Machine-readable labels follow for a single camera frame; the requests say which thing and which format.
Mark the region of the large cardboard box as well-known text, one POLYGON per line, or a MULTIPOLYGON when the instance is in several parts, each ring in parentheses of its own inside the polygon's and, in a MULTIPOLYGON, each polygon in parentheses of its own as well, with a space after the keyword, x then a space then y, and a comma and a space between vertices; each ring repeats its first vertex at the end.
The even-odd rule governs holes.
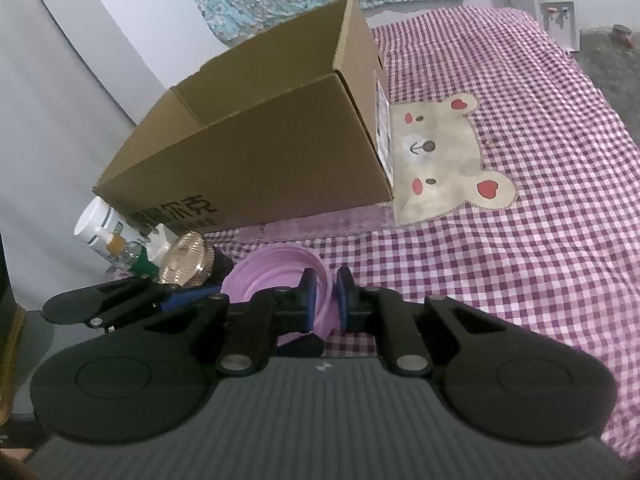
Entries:
POLYGON ((393 186, 383 61, 357 0, 336 0, 169 88, 94 190, 183 233, 386 203, 393 186))

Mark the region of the white supplement bottle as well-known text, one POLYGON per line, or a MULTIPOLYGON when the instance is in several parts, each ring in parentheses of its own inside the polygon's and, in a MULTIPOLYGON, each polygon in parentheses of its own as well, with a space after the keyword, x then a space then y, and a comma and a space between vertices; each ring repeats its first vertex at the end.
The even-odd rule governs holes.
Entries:
POLYGON ((80 215, 74 235, 82 243, 105 259, 110 258, 104 240, 98 237, 98 229, 117 233, 125 240, 143 243, 142 234, 126 218, 101 197, 96 196, 80 215))

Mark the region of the white water dispenser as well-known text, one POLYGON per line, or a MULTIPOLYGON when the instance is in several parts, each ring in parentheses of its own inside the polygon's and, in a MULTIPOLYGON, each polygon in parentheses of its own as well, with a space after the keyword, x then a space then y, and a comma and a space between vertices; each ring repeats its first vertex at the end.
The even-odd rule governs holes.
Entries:
POLYGON ((514 9, 530 14, 563 49, 578 52, 580 35, 575 0, 509 0, 514 9))

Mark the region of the purple checkered tablecloth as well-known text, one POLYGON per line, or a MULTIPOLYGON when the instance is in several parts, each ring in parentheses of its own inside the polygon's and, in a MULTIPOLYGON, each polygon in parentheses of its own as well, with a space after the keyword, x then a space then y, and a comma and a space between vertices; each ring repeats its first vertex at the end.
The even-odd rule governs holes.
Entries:
POLYGON ((359 281, 414 300, 447 295, 588 351, 618 400, 605 442, 639 455, 639 150, 577 62, 526 13, 449 8, 374 30, 390 97, 476 96, 486 167, 509 177, 506 209, 464 205, 394 229, 341 211, 213 237, 239 259, 297 242, 359 281))

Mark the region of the gold round compact case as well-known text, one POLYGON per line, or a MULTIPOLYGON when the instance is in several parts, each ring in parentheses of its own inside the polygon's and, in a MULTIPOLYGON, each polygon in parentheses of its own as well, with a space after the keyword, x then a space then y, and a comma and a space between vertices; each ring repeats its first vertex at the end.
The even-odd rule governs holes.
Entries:
POLYGON ((157 281, 181 288, 220 285, 233 267, 234 262, 202 234, 189 232, 163 256, 157 281))

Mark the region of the green dropper bottle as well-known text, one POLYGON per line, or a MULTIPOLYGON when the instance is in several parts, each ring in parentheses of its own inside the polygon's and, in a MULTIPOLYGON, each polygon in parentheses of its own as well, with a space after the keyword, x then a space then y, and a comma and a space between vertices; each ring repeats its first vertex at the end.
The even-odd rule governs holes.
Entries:
POLYGON ((134 275, 156 278, 158 267, 149 260, 148 252, 141 243, 136 240, 126 240, 120 234, 99 229, 96 236, 105 244, 111 262, 120 270, 128 271, 134 275))

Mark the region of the white power adapter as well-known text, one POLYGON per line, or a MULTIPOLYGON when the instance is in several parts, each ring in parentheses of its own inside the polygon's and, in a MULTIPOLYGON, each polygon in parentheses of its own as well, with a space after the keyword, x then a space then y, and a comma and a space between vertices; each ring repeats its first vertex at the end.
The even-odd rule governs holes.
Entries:
POLYGON ((178 240, 178 236, 163 223, 159 223, 146 236, 145 248, 149 262, 154 266, 160 266, 166 252, 176 240, 178 240))

